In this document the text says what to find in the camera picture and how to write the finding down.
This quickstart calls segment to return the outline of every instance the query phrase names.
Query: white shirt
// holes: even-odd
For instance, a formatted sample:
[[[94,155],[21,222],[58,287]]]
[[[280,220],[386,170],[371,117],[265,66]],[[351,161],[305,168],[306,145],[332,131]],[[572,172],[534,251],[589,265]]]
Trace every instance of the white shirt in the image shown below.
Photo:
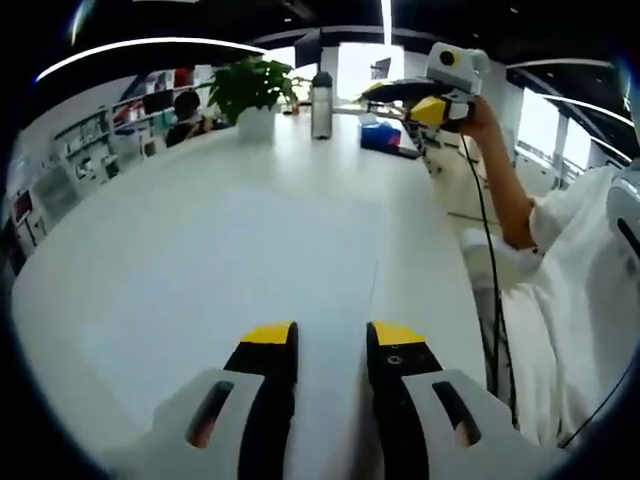
[[[583,424],[640,340],[640,274],[607,223],[614,174],[593,169],[534,199],[531,234],[546,253],[528,283],[503,293],[520,429],[539,444]]]

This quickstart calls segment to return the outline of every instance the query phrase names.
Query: green leaves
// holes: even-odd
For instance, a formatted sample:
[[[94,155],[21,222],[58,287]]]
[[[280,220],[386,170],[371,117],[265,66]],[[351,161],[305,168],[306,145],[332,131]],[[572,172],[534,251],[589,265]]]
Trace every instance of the green leaves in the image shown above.
[[[212,77],[209,106],[218,104],[231,123],[247,108],[271,108],[278,98],[295,98],[289,65],[275,61],[246,58],[216,71]]]

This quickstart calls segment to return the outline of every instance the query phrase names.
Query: gray bottle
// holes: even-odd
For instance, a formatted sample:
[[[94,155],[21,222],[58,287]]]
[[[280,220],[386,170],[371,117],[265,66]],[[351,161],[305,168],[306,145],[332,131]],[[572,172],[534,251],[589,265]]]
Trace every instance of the gray bottle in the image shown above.
[[[318,72],[311,81],[311,138],[328,139],[333,132],[333,79]]]

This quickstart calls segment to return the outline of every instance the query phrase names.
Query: person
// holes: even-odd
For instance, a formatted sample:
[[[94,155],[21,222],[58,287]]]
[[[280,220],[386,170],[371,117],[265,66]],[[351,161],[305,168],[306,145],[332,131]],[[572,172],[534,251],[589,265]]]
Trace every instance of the person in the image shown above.
[[[492,282],[473,282],[487,385],[512,402],[523,435],[562,445],[620,380],[640,337],[640,274],[616,248],[606,213],[618,170],[594,168],[566,191],[531,198],[510,165],[491,107],[481,97],[475,104],[460,132],[480,149],[504,240],[543,256],[528,281],[500,294],[497,371]]]
[[[214,129],[214,121],[198,113],[200,97],[193,90],[182,92],[173,102],[178,122],[167,133],[167,147],[197,137]]]

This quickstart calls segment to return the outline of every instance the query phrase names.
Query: table surface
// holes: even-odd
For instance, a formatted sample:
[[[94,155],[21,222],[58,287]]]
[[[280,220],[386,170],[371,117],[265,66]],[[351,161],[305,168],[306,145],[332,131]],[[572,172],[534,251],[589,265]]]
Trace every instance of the table surface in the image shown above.
[[[196,237],[210,236],[215,242],[216,235],[223,236],[209,218],[221,198],[238,189],[259,192],[256,198],[266,195],[265,205],[270,205],[269,198],[319,205],[324,211],[340,211],[344,205],[345,228],[351,223],[359,228],[349,215],[364,212],[374,220],[364,222],[363,228],[377,229],[373,246],[365,246],[371,250],[365,255],[375,255],[366,308],[341,318],[329,315],[326,324],[317,316],[313,325],[305,319],[268,318],[271,312],[262,321],[296,320],[301,330],[303,359],[287,478],[311,478],[309,472],[315,472],[313,478],[346,476],[348,457],[358,442],[367,321],[412,327],[426,336],[445,368],[461,369],[485,384],[469,279],[422,162],[360,149],[355,116],[335,115],[330,141],[310,139],[307,116],[277,116],[276,122],[272,146],[240,145],[236,129],[212,132],[116,177],[50,232],[18,277],[12,309],[27,359],[56,413],[98,457],[104,449],[130,444],[148,430],[150,419],[136,418],[127,399],[139,404],[135,397],[145,397],[151,408],[166,400],[167,392],[162,393],[158,384],[169,377],[156,370],[171,362],[181,364],[181,355],[193,357],[190,342],[198,338],[190,334],[202,336],[202,328],[217,329],[211,348],[219,354],[211,366],[221,367],[240,332],[246,331],[248,324],[235,325],[228,318],[216,321],[220,317],[211,303],[215,300],[194,301],[189,296],[202,291],[203,282],[219,281],[215,268],[200,269],[200,277],[194,279],[163,257],[169,242],[184,232],[196,234],[181,240],[185,251],[200,248],[189,244],[197,242]],[[251,253],[250,258],[259,258]],[[313,245],[309,254],[314,254]],[[171,294],[156,290],[147,292],[151,300],[137,300],[145,289],[151,291],[157,278],[171,286]],[[350,291],[349,285],[343,287]],[[327,294],[334,298],[336,292]],[[184,307],[180,302],[192,304]],[[188,311],[175,315],[173,325],[154,324],[162,312],[180,308]],[[198,317],[206,317],[205,327],[197,323],[202,320]],[[305,332],[312,332],[313,338]],[[112,343],[105,339],[109,335]],[[106,362],[106,367],[96,366],[92,358],[100,349],[98,363]],[[162,365],[150,363],[148,355]],[[193,364],[185,360],[185,365],[188,369]],[[169,370],[175,374],[175,368]],[[313,378],[305,376],[307,371],[315,372]],[[194,378],[198,373],[181,375]]]

